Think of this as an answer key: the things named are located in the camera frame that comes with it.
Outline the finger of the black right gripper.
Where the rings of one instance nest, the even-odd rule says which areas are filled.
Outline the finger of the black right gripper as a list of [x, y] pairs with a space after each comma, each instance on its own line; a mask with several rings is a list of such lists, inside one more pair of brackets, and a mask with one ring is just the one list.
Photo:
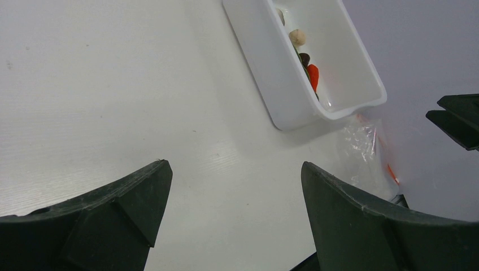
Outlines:
[[426, 113], [426, 118], [467, 151], [478, 151], [478, 130], [453, 113], [432, 110]]
[[446, 95], [438, 105], [478, 130], [478, 94]]

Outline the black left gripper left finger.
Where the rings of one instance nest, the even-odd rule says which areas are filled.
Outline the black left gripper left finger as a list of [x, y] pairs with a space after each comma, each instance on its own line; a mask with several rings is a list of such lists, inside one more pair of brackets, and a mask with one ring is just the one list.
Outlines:
[[144, 270], [166, 210], [167, 160], [27, 215], [1, 217], [2, 270]]

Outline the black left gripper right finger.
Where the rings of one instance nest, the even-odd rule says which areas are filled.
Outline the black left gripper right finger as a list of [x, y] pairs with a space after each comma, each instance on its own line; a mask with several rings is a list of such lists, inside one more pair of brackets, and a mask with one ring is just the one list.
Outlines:
[[304, 162], [301, 183], [316, 247], [296, 270], [477, 270], [478, 223], [383, 200]]

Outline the clear orange zip bag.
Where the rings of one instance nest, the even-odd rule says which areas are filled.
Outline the clear orange zip bag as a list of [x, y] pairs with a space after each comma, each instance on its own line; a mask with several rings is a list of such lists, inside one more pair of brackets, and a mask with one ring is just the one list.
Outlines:
[[341, 163], [339, 179], [383, 200], [399, 194], [380, 119], [368, 120], [361, 114], [350, 117], [338, 131], [337, 153]]

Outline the green leafy vegetable toy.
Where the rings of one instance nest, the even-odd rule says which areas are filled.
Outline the green leafy vegetable toy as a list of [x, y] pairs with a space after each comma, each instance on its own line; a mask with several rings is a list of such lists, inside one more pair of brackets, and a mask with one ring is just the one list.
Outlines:
[[[299, 52], [298, 52], [298, 50], [297, 50], [296, 48], [294, 48], [294, 51], [295, 51], [295, 53], [296, 53], [298, 59], [299, 59], [300, 62], [301, 62], [301, 59], [300, 59], [300, 57], [299, 57]], [[310, 82], [310, 78], [309, 78], [309, 74], [308, 74], [308, 72], [307, 72], [307, 69], [306, 69], [304, 66], [302, 66], [302, 68], [303, 68], [303, 70], [304, 70], [304, 72], [305, 72], [305, 74], [306, 74], [306, 76], [307, 76], [307, 78], [308, 78], [308, 80], [309, 80], [309, 82]]]

